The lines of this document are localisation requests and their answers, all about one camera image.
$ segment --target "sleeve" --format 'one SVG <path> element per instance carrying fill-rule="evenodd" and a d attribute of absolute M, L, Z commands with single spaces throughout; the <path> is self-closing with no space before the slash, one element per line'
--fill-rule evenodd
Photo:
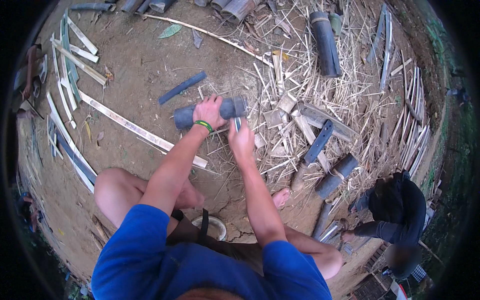
<path fill-rule="evenodd" d="M 107 242 L 92 274 L 95 299 L 152 298 L 151 287 L 165 251 L 169 217 L 137 204 Z"/>
<path fill-rule="evenodd" d="M 372 237 L 395 243 L 398 233 L 403 230 L 403 225 L 385 221 L 373 221 L 357 226 L 353 232 L 358 237 Z"/>
<path fill-rule="evenodd" d="M 279 299 L 332 299 L 315 261 L 287 241 L 273 241 L 262 249 L 265 279 Z"/>

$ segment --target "blue t-shirt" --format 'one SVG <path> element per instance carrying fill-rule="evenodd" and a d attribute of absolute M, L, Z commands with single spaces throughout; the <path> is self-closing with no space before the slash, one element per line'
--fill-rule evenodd
<path fill-rule="evenodd" d="M 262 249 L 264 277 L 246 263 L 194 243 L 166 246 L 169 217 L 138 204 L 101 252 L 92 275 L 95 299 L 176 299 L 217 288 L 250 299 L 331 299 L 311 255 L 286 241 Z"/>

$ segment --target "green wristband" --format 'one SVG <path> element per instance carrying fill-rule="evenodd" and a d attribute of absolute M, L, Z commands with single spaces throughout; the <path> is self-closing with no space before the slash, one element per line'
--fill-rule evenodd
<path fill-rule="evenodd" d="M 208 124 L 207 122 L 205 122 L 203 120 L 195 121 L 194 124 L 200 124 L 200 125 L 205 126 L 210 133 L 212 133 L 212 131 L 213 131 L 212 126 L 210 126 L 210 124 Z"/>

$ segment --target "machete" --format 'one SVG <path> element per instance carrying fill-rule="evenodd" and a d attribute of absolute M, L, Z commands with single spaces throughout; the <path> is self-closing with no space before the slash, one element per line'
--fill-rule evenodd
<path fill-rule="evenodd" d="M 318 134 L 317 138 L 310 146 L 307 154 L 303 157 L 303 161 L 300 163 L 300 167 L 298 168 L 297 173 L 295 173 L 295 177 L 292 180 L 292 191 L 300 191 L 303 188 L 303 175 L 305 171 L 308 169 L 308 165 L 315 161 L 320 151 L 324 148 L 325 144 L 327 143 L 328 139 L 332 135 L 333 131 L 333 124 L 331 120 L 326 120 L 322 130 Z"/>

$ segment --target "dark shorts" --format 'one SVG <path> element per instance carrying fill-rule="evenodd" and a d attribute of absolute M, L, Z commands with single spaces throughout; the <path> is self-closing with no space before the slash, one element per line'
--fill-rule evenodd
<path fill-rule="evenodd" d="M 205 246 L 215 252 L 229 256 L 233 259 L 243 261 L 260 275 L 263 273 L 262 248 L 258 243 L 229 243 L 218 241 L 208 235 L 201 236 L 200 229 L 183 216 L 180 210 L 175 210 L 172 217 L 179 221 L 177 227 L 167 237 L 167 246 L 174 246 L 178 243 L 188 242 Z"/>

